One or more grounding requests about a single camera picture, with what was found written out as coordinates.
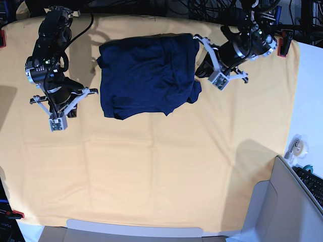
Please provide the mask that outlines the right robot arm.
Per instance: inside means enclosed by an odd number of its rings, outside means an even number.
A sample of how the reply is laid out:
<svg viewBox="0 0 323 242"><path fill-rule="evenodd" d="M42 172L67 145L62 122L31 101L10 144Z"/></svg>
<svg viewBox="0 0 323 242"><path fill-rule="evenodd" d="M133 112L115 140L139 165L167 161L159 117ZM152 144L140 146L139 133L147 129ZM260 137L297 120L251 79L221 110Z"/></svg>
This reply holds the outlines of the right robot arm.
<svg viewBox="0 0 323 242"><path fill-rule="evenodd" d="M50 7L39 27L32 56L25 63L29 82L44 93L44 96L31 98L30 104L48 102L49 115L53 117L61 113L68 118L76 117L77 105L72 102L85 90L81 83L64 75L69 68L66 49L75 41L70 29L72 22L73 11L70 8Z"/></svg>

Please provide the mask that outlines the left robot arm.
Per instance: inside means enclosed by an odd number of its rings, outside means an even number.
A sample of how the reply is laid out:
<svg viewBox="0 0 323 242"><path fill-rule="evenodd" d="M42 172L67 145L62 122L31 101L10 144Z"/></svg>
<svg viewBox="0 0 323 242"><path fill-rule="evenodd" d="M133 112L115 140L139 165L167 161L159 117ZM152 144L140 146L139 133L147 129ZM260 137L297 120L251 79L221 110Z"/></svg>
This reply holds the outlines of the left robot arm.
<svg viewBox="0 0 323 242"><path fill-rule="evenodd" d="M207 54L195 71L199 78L207 78L223 90L233 79L248 83L248 74L239 69L242 63L273 53L277 48L274 25L276 19L271 11L279 1L241 1L238 9L232 2L222 14L221 32L227 42L221 46L212 44L206 37L194 35Z"/></svg>

